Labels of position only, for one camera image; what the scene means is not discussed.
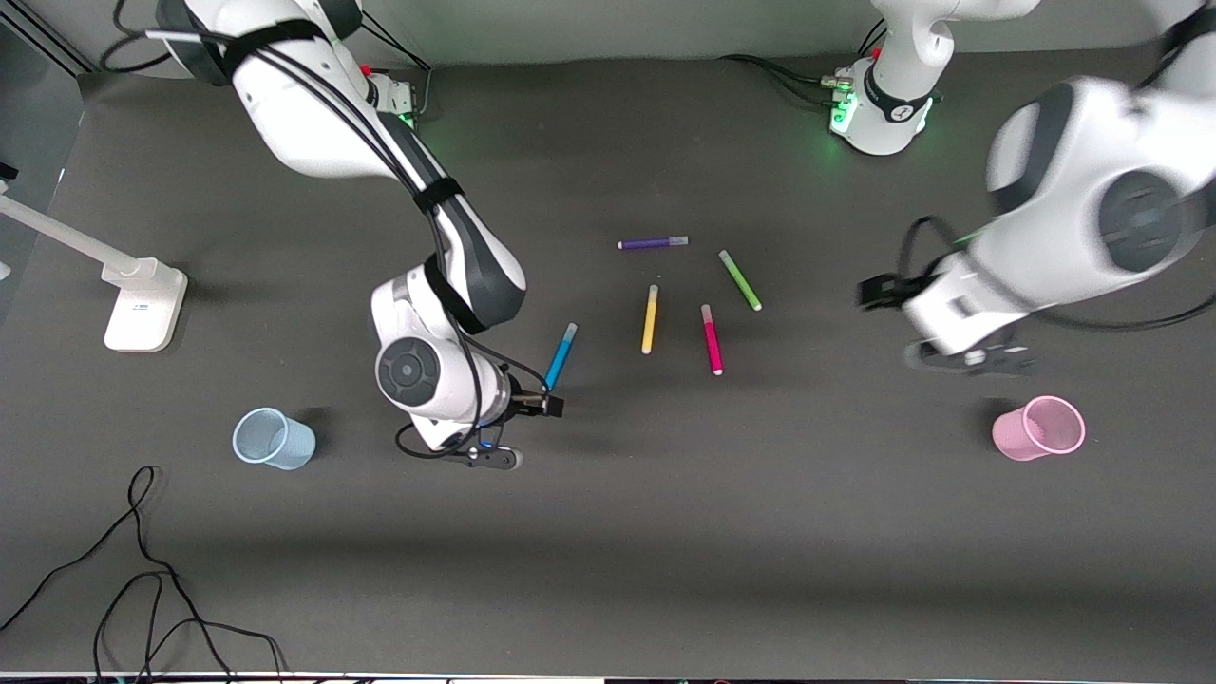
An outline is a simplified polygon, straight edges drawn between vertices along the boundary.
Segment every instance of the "pink marker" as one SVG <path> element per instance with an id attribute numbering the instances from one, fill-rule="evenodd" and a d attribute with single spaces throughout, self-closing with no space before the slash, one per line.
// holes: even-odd
<path id="1" fill-rule="evenodd" d="M 717 349 L 717 331 L 714 330 L 714 316 L 709 304 L 702 304 L 700 320 L 705 324 L 705 347 L 709 348 L 709 368 L 714 375 L 722 375 L 722 353 Z"/>

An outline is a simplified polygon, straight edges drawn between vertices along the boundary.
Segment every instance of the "blue marker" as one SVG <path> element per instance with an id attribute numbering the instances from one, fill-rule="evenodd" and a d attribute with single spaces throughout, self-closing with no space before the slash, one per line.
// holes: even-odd
<path id="1" fill-rule="evenodd" d="M 570 344 L 574 344 L 574 333 L 579 331 L 579 324 L 572 323 L 565 326 L 565 335 L 562 336 L 562 343 L 557 346 L 557 353 L 553 354 L 553 363 L 548 364 L 548 372 L 545 374 L 545 385 L 548 385 L 550 391 L 557 387 L 557 376 L 562 375 L 562 366 L 565 365 L 565 357 L 570 355 Z"/>

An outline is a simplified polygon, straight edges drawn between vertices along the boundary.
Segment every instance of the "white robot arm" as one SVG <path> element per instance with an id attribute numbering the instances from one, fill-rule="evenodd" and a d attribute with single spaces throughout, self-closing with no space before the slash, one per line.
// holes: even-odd
<path id="1" fill-rule="evenodd" d="M 837 77 L 860 84 L 829 130 L 867 155 L 894 155 L 924 128 L 929 95 L 950 57 L 955 38 L 946 22 L 991 22 L 1028 15 L 1040 0 L 871 0 L 886 21 L 878 60 L 862 55 Z"/>
<path id="2" fill-rule="evenodd" d="M 196 78 L 232 85 L 283 164 L 317 178 L 398 179 L 432 222 L 435 256 L 371 297 L 377 383 L 432 449 L 415 455 L 474 465 L 482 445 L 465 447 L 480 427 L 517 414 L 561 415 L 561 399 L 547 389 L 523 392 L 468 348 L 466 335 L 514 318 L 524 274 L 396 116 L 410 101 L 407 86 L 366 77 L 339 43 L 359 27 L 356 0 L 159 0 L 157 17 L 170 51 Z M 236 40 L 184 43 L 168 32 Z M 513 466 L 518 455 L 483 454 L 475 465 Z"/>
<path id="3" fill-rule="evenodd" d="M 1216 9 L 1201 7 L 1149 83 L 1074 78 L 1015 112 L 989 157 L 1000 215 L 921 279 L 862 284 L 863 305 L 902 307 L 950 357 L 1182 258 L 1216 218 L 1214 30 Z"/>

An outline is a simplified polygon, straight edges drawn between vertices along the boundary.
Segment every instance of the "purple marker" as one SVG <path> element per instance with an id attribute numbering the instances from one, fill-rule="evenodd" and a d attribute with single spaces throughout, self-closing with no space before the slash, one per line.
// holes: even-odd
<path id="1" fill-rule="evenodd" d="M 688 243 L 688 236 L 680 237 L 651 237 L 648 240 L 621 240 L 617 243 L 618 250 L 651 250 L 654 247 L 679 247 Z"/>

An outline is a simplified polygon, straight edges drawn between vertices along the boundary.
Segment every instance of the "lamp base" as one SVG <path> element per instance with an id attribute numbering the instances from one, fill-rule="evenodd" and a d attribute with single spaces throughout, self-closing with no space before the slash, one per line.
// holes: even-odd
<path id="1" fill-rule="evenodd" d="M 186 296 L 186 274 L 157 263 L 168 273 L 159 287 L 118 290 L 114 313 L 106 327 L 106 347 L 116 352 L 159 352 L 173 340 L 181 301 Z"/>

